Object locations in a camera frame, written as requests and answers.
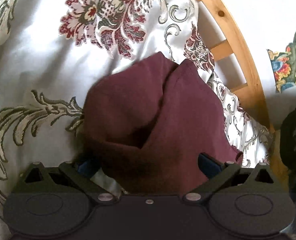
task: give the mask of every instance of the bedspread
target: bedspread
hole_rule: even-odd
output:
[[[10,237],[2,206],[27,166],[58,166],[82,151],[89,88],[158,51],[194,62],[223,104],[223,129],[243,165],[267,161],[272,137],[213,72],[197,19],[195,0],[0,0],[0,239]],[[102,171],[92,180],[121,192]]]

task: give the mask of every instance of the white wall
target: white wall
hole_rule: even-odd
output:
[[[296,107],[296,86],[275,92],[267,49],[285,51],[296,31],[296,0],[222,0],[234,17],[256,64],[271,122],[278,128]],[[205,6],[200,4],[199,32],[207,46],[225,39]],[[215,71],[227,87],[244,83],[234,55],[217,62]]]

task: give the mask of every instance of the curved wooden rail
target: curved wooden rail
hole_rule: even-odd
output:
[[[231,89],[239,98],[241,106],[257,121],[270,127],[264,91],[257,68],[235,20],[221,0],[200,0],[216,20],[227,40],[211,48],[215,60],[234,53],[246,79],[246,84]]]

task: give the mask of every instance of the maroon fabric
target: maroon fabric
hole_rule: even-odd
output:
[[[219,98],[188,59],[177,65],[159,52],[103,78],[83,109],[88,147],[130,193],[182,195],[207,180],[199,153],[221,162],[237,155]]]

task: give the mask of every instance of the metal screw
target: metal screw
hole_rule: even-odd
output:
[[[110,193],[101,193],[98,196],[98,200],[100,200],[100,201],[110,201],[110,200],[113,200],[113,195],[110,194]]]
[[[197,201],[201,199],[201,195],[198,193],[188,193],[186,199],[190,201]]]
[[[147,200],[146,200],[146,203],[147,203],[147,204],[153,204],[153,202],[154,202],[154,201],[153,201],[152,199],[147,199]]]

